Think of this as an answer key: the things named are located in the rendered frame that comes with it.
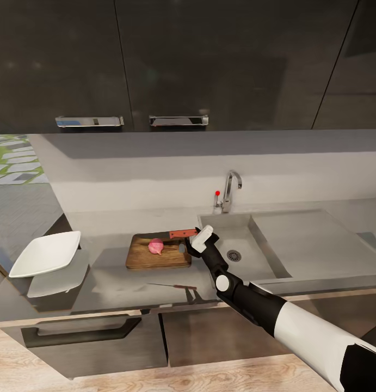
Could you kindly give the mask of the cutting board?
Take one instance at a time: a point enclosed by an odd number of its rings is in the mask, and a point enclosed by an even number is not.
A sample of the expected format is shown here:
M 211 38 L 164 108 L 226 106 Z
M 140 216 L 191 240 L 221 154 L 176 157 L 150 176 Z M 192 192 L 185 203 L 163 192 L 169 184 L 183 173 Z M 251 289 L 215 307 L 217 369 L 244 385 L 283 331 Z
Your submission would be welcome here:
M 192 263 L 192 255 L 187 252 L 179 252 L 179 243 L 185 242 L 185 237 L 158 238 L 164 244 L 162 254 L 153 254 L 149 250 L 149 240 L 133 235 L 128 256 L 126 259 L 127 268 L 148 268 L 164 266 L 182 266 Z

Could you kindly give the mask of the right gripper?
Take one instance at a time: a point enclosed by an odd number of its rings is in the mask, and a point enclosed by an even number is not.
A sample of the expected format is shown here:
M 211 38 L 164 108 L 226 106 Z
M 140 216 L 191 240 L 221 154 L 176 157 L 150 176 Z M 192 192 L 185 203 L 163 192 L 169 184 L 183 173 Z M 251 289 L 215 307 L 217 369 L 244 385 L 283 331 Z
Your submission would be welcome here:
M 199 229 L 197 227 L 196 227 L 196 230 L 197 230 L 197 232 L 201 231 L 201 229 Z M 184 240 L 185 240 L 185 246 L 187 248 L 187 252 L 194 257 L 197 257 L 197 258 L 202 257 L 206 266 L 207 266 L 208 259 L 210 259 L 211 257 L 213 257 L 215 255 L 220 255 L 218 248 L 215 246 L 215 243 L 217 242 L 217 240 L 219 240 L 219 237 L 215 233 L 212 233 L 212 236 L 209 237 L 207 239 L 207 241 L 205 242 L 206 249 L 202 253 L 198 252 L 195 248 L 192 247 L 188 238 L 185 238 Z

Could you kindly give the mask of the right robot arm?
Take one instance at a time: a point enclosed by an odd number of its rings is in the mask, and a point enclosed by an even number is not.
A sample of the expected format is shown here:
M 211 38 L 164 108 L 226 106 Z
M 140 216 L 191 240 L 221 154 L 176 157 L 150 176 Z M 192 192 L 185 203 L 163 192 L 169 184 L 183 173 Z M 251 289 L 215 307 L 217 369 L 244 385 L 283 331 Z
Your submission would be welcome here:
M 273 295 L 263 286 L 249 286 L 227 272 L 229 265 L 215 246 L 219 237 L 207 225 L 187 252 L 202 257 L 214 280 L 217 296 L 318 373 L 337 392 L 376 392 L 376 347 L 334 324 Z

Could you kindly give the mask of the parer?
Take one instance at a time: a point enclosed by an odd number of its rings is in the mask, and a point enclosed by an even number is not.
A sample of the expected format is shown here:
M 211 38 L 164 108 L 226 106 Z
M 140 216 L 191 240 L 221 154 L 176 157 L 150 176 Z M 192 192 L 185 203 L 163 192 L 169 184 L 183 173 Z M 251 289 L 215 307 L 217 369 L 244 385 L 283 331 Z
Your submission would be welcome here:
M 188 230 L 155 232 L 155 233 L 146 233 L 146 234 L 135 234 L 135 236 L 149 240 L 150 238 L 173 238 L 177 236 L 190 238 L 190 236 L 197 235 L 197 234 L 198 232 L 196 229 L 188 229 Z

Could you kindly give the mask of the vidalia onion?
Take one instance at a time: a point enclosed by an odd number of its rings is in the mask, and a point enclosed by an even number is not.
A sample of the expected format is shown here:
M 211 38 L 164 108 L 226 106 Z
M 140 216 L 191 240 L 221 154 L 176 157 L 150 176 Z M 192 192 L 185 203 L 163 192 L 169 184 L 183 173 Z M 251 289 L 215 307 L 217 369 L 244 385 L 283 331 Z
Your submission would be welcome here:
M 164 244 L 161 240 L 155 238 L 150 242 L 149 250 L 153 254 L 162 254 L 162 250 L 164 248 Z

